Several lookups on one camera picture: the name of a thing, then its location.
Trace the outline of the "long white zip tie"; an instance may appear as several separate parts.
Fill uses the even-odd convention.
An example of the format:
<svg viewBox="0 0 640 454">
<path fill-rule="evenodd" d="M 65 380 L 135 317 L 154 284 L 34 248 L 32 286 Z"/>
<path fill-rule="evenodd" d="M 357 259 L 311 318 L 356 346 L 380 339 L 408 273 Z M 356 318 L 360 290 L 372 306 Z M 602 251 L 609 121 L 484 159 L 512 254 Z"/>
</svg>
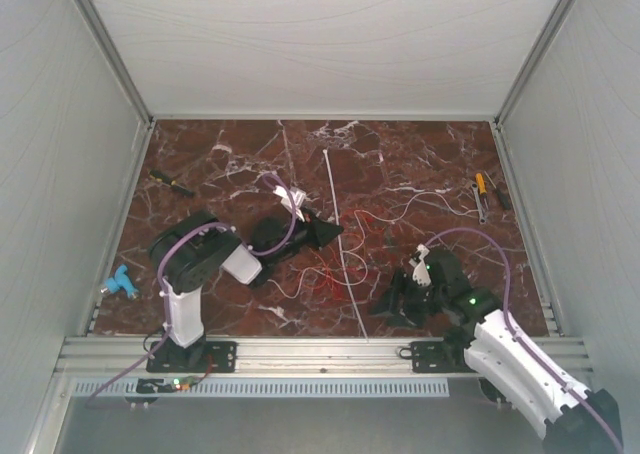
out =
<svg viewBox="0 0 640 454">
<path fill-rule="evenodd" d="M 327 169 L 327 174 L 328 174 L 328 180 L 329 180 L 329 186 L 330 186 L 330 191 L 331 191 L 331 198 L 332 198 L 334 217 L 335 217 L 336 224 L 340 224 L 340 212 L 339 212 L 339 206 L 338 206 L 338 199 L 337 199 L 336 187 L 335 187 L 335 182 L 334 182 L 334 176 L 333 176 L 333 171 L 332 171 L 330 157 L 329 157 L 329 151 L 328 151 L 327 148 L 325 148 L 325 149 L 323 149 L 322 152 L 323 152 L 323 157 L 324 157 L 324 161 L 325 161 L 325 165 L 326 165 L 326 169 Z M 346 259 L 345 259 L 345 250 L 344 250 L 344 247 L 343 247 L 343 242 L 342 242 L 342 237 L 341 236 L 342 236 L 342 234 L 338 235 L 337 242 L 338 242 L 339 259 L 340 259 L 340 263 L 341 263 L 341 267 L 342 267 L 345 287 L 346 287 L 347 292 L 349 294 L 349 298 L 350 298 L 352 307 L 354 309 L 354 313 L 355 313 L 356 319 L 358 321 L 358 325 L 359 325 L 360 331 L 361 331 L 361 333 L 363 335 L 363 338 L 366 340 L 366 342 L 369 342 L 369 335 L 368 335 L 368 332 L 366 330 L 366 326 L 364 324 L 364 320 L 363 320 L 362 314 L 361 314 L 360 309 L 358 307 L 358 304 L 356 302 L 356 298 L 355 298 L 354 291 L 353 291 L 353 284 L 351 283 L 351 280 L 349 278 L 349 274 L 348 274 L 348 270 L 347 270 L 347 263 L 346 263 Z"/>
</svg>

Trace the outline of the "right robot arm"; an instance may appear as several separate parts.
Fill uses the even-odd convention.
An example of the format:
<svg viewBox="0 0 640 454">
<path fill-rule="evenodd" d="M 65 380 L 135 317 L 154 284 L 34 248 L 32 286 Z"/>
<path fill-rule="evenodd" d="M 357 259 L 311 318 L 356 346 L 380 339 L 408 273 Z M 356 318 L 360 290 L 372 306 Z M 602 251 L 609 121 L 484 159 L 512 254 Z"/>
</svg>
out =
<svg viewBox="0 0 640 454">
<path fill-rule="evenodd" d="M 496 295 L 471 285 L 451 251 L 419 246 L 409 264 L 394 271 L 370 313 L 403 328 L 421 328 L 437 314 L 448 317 L 452 326 L 442 340 L 399 350 L 414 372 L 479 374 L 490 399 L 518 410 L 547 453 L 623 452 L 614 397 L 591 390 L 553 361 Z"/>
</svg>

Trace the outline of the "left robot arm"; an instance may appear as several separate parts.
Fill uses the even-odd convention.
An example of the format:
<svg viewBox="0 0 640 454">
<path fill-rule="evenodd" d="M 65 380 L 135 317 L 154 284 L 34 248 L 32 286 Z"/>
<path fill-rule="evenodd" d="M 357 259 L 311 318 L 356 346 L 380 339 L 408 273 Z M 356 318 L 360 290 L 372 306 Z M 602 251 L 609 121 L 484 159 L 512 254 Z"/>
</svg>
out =
<svg viewBox="0 0 640 454">
<path fill-rule="evenodd" d="M 201 210 L 160 234 L 148 250 L 163 298 L 170 360 L 184 372 L 199 369 L 206 340 L 201 316 L 204 284 L 219 271 L 237 282 L 258 288 L 270 280 L 275 267 L 304 247 L 323 249 L 344 228 L 304 208 L 290 225 L 265 217 L 244 244 L 232 228 Z"/>
</svg>

